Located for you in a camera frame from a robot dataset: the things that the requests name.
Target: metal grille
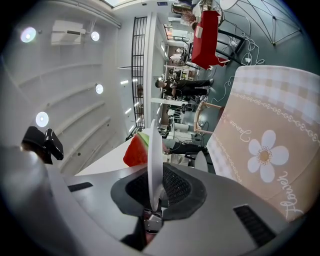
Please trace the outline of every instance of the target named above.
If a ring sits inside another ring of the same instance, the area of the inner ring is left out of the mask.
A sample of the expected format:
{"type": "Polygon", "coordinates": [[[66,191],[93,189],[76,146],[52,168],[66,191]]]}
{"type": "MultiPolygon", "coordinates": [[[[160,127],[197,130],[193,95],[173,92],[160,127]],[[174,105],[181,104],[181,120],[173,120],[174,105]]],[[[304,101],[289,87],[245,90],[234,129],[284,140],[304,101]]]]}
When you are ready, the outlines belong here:
{"type": "Polygon", "coordinates": [[[131,58],[131,78],[132,78],[132,99],[135,119],[135,129],[137,132],[145,128],[144,114],[144,54],[145,54],[145,34],[147,17],[135,17],[132,33],[132,58],[131,58]]]}

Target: recessed light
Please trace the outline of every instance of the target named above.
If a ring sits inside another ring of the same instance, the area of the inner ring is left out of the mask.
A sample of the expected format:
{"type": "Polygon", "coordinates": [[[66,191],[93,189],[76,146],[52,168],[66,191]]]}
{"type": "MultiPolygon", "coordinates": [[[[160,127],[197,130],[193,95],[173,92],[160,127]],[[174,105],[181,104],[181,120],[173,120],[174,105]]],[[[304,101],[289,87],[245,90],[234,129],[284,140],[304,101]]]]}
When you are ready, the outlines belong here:
{"type": "Polygon", "coordinates": [[[24,43],[29,43],[36,37],[36,30],[33,27],[27,27],[24,31],[22,31],[20,39],[24,43]]]}
{"type": "Polygon", "coordinates": [[[91,33],[91,39],[92,39],[93,41],[98,41],[99,38],[100,38],[100,35],[99,35],[98,32],[93,31],[93,32],[91,33]]]}
{"type": "Polygon", "coordinates": [[[49,116],[46,112],[40,112],[35,117],[35,122],[39,127],[45,127],[49,123],[49,116]]]}
{"type": "Polygon", "coordinates": [[[101,84],[95,86],[95,91],[97,94],[102,94],[104,92],[104,87],[101,84]]]}

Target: plaid fabric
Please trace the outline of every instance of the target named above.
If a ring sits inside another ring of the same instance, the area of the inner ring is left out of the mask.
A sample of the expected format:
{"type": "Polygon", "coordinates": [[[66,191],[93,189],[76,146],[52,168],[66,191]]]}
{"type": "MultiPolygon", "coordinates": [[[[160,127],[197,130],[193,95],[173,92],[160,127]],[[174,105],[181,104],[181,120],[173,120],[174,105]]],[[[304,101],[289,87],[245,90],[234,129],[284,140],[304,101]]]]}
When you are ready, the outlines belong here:
{"type": "MultiPolygon", "coordinates": [[[[315,133],[302,127],[304,126],[302,122],[298,121],[296,125],[300,125],[301,130],[308,132],[313,141],[320,143],[316,134],[320,124],[320,76],[284,66],[241,66],[235,73],[230,95],[247,98],[250,101],[252,98],[258,99],[260,103],[270,103],[274,106],[274,110],[284,109],[287,112],[284,115],[290,114],[301,118],[306,124],[315,128],[315,133]]],[[[241,178],[236,175],[237,169],[232,166],[232,160],[228,159],[228,152],[224,152],[223,143],[227,142],[221,142],[215,132],[207,143],[215,172],[217,175],[240,182],[241,178]]]]}
{"type": "Polygon", "coordinates": [[[232,92],[272,103],[309,125],[320,124],[320,76],[316,74],[284,66],[242,66],[235,73],[232,92]]]}

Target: red object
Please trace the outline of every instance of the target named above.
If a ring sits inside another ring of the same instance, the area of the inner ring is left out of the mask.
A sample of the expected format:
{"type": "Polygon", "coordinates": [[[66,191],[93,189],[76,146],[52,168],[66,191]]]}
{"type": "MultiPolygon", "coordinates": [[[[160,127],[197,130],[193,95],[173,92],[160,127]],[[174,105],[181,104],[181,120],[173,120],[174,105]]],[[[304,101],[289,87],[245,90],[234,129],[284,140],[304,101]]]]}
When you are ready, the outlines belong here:
{"type": "Polygon", "coordinates": [[[201,22],[196,27],[201,27],[201,38],[196,37],[197,28],[194,31],[192,62],[204,69],[214,65],[223,67],[227,59],[216,56],[218,43],[218,17],[215,10],[206,10],[201,15],[201,22]]]}
{"type": "Polygon", "coordinates": [[[132,138],[123,157],[123,162],[129,167],[148,163],[148,147],[144,145],[138,134],[132,138]]]}

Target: white flower print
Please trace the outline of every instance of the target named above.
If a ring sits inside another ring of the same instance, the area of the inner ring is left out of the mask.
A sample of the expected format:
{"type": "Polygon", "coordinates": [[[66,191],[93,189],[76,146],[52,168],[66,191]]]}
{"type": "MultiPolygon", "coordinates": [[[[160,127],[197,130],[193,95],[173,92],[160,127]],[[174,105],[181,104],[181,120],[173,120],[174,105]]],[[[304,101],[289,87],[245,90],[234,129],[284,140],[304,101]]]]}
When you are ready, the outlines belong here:
{"type": "Polygon", "coordinates": [[[256,139],[249,143],[249,151],[253,157],[248,161],[248,169],[255,173],[260,168],[261,179],[270,183],[275,178],[273,165],[284,165],[289,159],[289,151],[285,146],[276,146],[276,133],[273,130],[266,130],[262,135],[261,145],[256,139]]]}

